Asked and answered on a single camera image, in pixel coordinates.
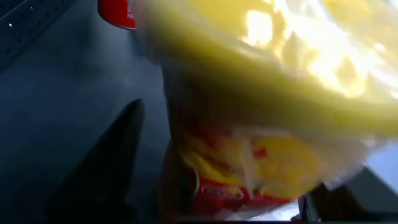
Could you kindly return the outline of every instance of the perforated panel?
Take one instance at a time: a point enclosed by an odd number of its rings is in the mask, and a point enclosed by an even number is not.
[[[0,0],[0,71],[76,0]]]

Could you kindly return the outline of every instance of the clear plastic wrap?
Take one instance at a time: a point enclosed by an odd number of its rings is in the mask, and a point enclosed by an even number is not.
[[[335,187],[398,134],[398,17],[382,0],[131,0],[164,70],[185,215]]]

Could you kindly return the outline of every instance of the dark gray surface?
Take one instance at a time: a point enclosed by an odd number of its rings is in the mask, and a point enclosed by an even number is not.
[[[0,72],[76,0],[0,0]]]
[[[146,118],[129,200],[147,216],[169,127],[159,67],[133,53],[130,31],[80,0],[0,74],[0,223],[43,205],[130,101]]]

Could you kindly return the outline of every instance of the plastic bag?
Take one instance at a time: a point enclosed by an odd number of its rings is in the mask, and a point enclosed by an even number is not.
[[[173,150],[192,193],[185,216],[271,211],[320,182],[336,186],[398,134],[398,18],[388,2],[131,6],[164,70]]]

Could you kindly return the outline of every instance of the red can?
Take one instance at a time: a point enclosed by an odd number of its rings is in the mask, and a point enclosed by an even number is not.
[[[108,23],[124,28],[136,29],[128,0],[98,0],[98,13]]]

